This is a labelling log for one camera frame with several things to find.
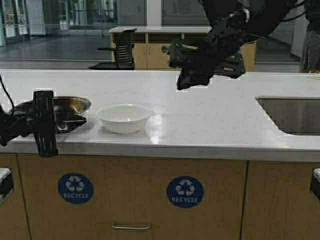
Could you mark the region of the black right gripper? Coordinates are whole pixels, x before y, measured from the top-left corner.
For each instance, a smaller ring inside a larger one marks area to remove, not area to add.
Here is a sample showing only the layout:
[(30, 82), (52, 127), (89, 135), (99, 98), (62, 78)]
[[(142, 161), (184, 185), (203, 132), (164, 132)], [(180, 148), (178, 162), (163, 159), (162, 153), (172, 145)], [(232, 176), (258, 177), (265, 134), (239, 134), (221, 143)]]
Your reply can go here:
[(177, 90), (207, 86), (213, 76), (236, 79), (246, 73), (239, 49), (247, 33), (233, 27), (216, 27), (202, 39), (174, 39), (167, 49), (168, 66), (179, 68)]

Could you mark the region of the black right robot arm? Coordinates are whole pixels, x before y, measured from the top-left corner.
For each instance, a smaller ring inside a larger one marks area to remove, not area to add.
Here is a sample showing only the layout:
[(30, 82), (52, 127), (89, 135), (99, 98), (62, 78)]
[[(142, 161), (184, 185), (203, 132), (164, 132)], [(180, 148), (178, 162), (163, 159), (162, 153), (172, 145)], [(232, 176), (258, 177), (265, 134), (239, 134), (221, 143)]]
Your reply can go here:
[(318, 0), (201, 0), (210, 30), (196, 40), (174, 39), (168, 47), (168, 65), (179, 68), (176, 88), (207, 86), (213, 76), (237, 79), (246, 72), (240, 48), (269, 37), (287, 15), (300, 6), (306, 17), (317, 16)]

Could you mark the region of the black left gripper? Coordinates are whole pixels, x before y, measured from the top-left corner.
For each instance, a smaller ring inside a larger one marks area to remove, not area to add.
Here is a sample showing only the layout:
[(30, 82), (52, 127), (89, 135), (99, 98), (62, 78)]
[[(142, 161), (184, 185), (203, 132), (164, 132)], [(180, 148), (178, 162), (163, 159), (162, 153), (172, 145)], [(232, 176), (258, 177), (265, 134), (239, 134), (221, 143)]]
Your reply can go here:
[(33, 92), (31, 112), (15, 113), (0, 109), (0, 145), (5, 147), (17, 137), (33, 134), (38, 154), (55, 157), (59, 154), (56, 141), (56, 119), (54, 115), (54, 93), (51, 90)]

